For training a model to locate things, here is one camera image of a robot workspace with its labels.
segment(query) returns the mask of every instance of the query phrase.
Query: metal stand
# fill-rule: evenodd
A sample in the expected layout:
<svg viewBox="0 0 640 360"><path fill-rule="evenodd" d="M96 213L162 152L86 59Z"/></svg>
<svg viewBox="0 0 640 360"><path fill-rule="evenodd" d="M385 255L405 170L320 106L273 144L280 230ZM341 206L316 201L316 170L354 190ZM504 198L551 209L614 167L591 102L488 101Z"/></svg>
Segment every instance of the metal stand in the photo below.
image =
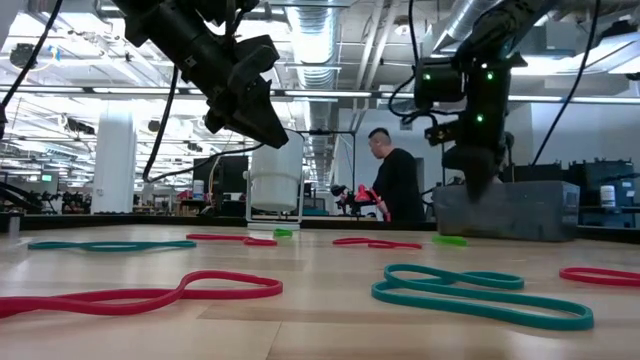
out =
<svg viewBox="0 0 640 360"><path fill-rule="evenodd" d="M304 173L300 171L300 190L298 193L298 220L294 223L292 221L279 221L280 214L278 214L278 220L254 220L251 214L251 171L246 173L247 180L247 209L245 217L247 219L247 228L251 230L300 230L300 224L302 223L302 207L304 206Z"/></svg>

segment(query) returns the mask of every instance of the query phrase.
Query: dark hair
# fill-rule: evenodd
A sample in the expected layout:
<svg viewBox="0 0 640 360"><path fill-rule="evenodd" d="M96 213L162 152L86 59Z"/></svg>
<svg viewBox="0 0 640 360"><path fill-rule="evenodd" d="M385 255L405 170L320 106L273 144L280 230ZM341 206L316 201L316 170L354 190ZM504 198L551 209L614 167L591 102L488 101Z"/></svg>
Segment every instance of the dark hair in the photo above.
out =
<svg viewBox="0 0 640 360"><path fill-rule="evenodd" d="M377 133L383 133L383 134L387 135L388 138L391 138L391 136L389 135L389 131L387 129L385 129L385 128L375 128L375 129L373 129L373 131L371 133L369 133L369 139L371 139Z"/></svg>

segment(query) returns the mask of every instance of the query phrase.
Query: white bucket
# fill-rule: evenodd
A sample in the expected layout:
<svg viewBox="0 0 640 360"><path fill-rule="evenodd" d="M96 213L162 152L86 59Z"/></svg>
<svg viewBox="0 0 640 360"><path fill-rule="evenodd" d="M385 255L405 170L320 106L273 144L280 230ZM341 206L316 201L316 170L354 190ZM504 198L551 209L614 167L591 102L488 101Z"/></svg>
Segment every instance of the white bucket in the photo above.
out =
<svg viewBox="0 0 640 360"><path fill-rule="evenodd" d="M263 146L251 159L251 206L264 211L298 207L304 138L286 130L289 142L280 149Z"/></svg>

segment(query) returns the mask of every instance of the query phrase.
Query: white container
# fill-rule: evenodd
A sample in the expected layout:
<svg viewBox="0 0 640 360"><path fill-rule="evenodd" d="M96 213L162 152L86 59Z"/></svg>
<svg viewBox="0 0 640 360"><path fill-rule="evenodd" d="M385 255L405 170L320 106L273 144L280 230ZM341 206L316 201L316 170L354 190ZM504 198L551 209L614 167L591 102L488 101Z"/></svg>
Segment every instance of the white container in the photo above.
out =
<svg viewBox="0 0 640 360"><path fill-rule="evenodd" d="M193 199L204 200L204 181L193 180Z"/></svg>
<svg viewBox="0 0 640 360"><path fill-rule="evenodd" d="M264 211L298 207L304 138L286 130L289 142L280 149L263 146L251 159L251 206Z"/></svg>
<svg viewBox="0 0 640 360"><path fill-rule="evenodd" d="M613 185L600 186L600 206L616 207L616 187Z"/></svg>

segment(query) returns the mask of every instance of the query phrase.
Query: black shirt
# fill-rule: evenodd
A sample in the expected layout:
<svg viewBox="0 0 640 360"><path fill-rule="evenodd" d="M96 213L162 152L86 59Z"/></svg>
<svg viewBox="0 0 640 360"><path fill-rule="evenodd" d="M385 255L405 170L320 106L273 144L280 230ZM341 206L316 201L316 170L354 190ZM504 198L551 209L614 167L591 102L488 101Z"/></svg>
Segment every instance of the black shirt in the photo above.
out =
<svg viewBox="0 0 640 360"><path fill-rule="evenodd" d="M394 149L384 158L373 190L387 205L391 221L426 220L418 187L416 159L408 152Z"/></svg>

